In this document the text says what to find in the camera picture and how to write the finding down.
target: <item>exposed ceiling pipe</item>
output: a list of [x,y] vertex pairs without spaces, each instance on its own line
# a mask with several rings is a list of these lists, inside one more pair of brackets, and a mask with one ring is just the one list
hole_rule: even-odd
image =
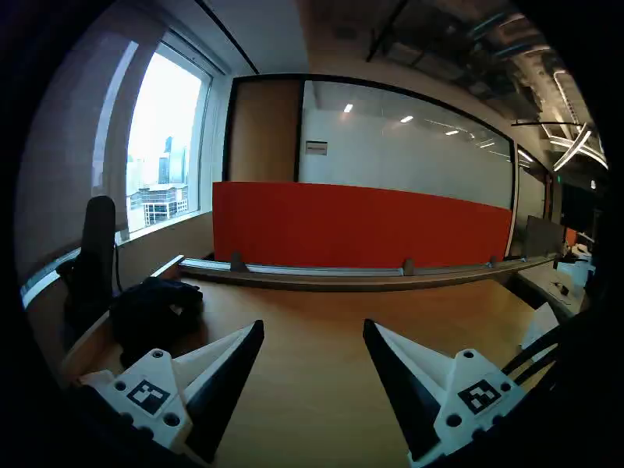
[[569,138],[570,140],[573,140],[572,134],[570,133],[570,128],[565,123],[563,123],[564,119],[562,115],[559,113],[559,110],[555,106],[552,106],[551,109],[552,109],[552,115],[555,116],[555,120],[558,120],[559,122],[561,122],[559,125],[561,126],[561,130],[563,134],[565,135],[565,137]]
[[494,52],[492,57],[499,60],[506,60],[512,57],[516,57],[517,55],[526,54],[528,52],[544,50],[548,47],[548,44],[544,42],[544,38],[542,36],[531,36],[525,37],[519,42],[512,44],[500,51]]
[[579,118],[576,115],[576,112],[574,111],[574,107],[572,106],[572,103],[570,102],[570,100],[568,99],[568,97],[566,96],[566,92],[563,90],[563,86],[561,85],[561,82],[559,81],[559,79],[557,78],[557,75],[561,75],[562,73],[567,73],[565,70],[557,70],[556,72],[554,72],[552,74],[552,79],[555,81],[555,83],[557,84],[557,88],[559,88],[559,93],[561,93],[561,98],[563,99],[563,102],[565,104],[565,106],[568,108],[568,112],[570,113],[570,115],[572,116],[572,120],[579,125]]
[[[496,26],[501,26],[502,24],[510,23],[509,21],[513,16],[517,16],[518,12],[511,12],[509,10],[503,10],[501,12],[496,13],[493,16],[490,16],[485,21],[477,24],[473,29],[468,31],[467,36],[473,40],[481,39],[485,34],[493,30]],[[512,21],[519,20],[519,17],[512,19]]]

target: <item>glass partition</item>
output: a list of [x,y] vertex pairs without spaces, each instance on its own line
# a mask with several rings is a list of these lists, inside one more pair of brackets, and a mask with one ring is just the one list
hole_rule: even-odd
[[307,81],[300,151],[300,182],[511,208],[511,141],[476,120],[405,94]]

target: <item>red divider panel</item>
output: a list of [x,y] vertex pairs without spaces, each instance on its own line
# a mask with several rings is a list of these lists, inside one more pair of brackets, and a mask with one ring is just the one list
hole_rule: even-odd
[[297,267],[483,264],[505,255],[512,212],[423,193],[309,183],[214,184],[214,257]]

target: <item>wooden desk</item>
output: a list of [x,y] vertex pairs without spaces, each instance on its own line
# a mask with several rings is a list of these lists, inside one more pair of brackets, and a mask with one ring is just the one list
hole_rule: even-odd
[[[502,367],[534,312],[492,280],[383,293],[183,281],[200,286],[206,324],[186,348],[264,320],[264,344],[219,445],[219,468],[405,468],[407,445],[364,344],[363,319],[449,356],[476,348]],[[118,355],[113,346],[95,367],[120,372]]]
[[[561,319],[570,318],[580,312],[585,291],[575,293],[573,280],[570,275],[563,271],[557,271],[553,267],[553,262],[527,268],[516,273],[518,278],[524,281],[529,287],[538,291],[545,301],[552,306],[553,311]],[[554,283],[561,283],[569,289],[567,296],[561,294]]]

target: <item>building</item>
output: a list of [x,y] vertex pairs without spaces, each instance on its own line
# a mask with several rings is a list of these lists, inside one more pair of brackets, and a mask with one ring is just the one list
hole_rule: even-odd
[[158,159],[158,183],[169,183],[169,156],[161,156]]
[[139,189],[138,194],[146,226],[167,221],[189,209],[189,187],[183,183],[153,185]]

